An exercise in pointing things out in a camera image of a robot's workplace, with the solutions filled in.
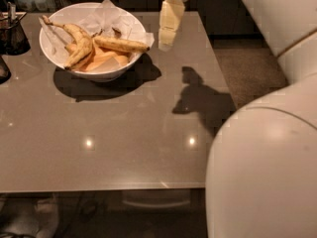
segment floor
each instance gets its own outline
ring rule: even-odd
[[[237,109],[288,84],[263,39],[211,43]]]
[[[263,40],[211,40],[211,43],[237,109],[287,85]],[[20,222],[21,228],[37,232],[41,227],[34,204],[39,197],[43,195],[18,194],[10,198],[0,210],[0,231],[12,230]],[[170,207],[161,205],[163,198]],[[146,205],[140,204],[142,199],[147,200]],[[174,203],[178,201],[183,203],[177,206]],[[58,194],[58,213],[59,226],[54,238],[207,237],[203,189],[185,189],[173,194],[152,190],[142,195],[132,190],[64,192]],[[50,226],[49,213],[43,217]]]
[[[150,198],[152,208],[131,204],[140,197]],[[36,194],[9,197],[0,231],[36,236],[39,222],[50,216],[35,213],[38,198]],[[162,198],[184,203],[164,207]],[[206,238],[204,202],[203,189],[63,192],[58,194],[59,225],[54,238]]]

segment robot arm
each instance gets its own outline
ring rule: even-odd
[[[185,11],[184,2],[188,0],[164,0],[159,15],[158,47],[169,51]]]
[[[238,110],[211,147],[211,238],[317,237],[316,0],[242,0],[289,83]]]

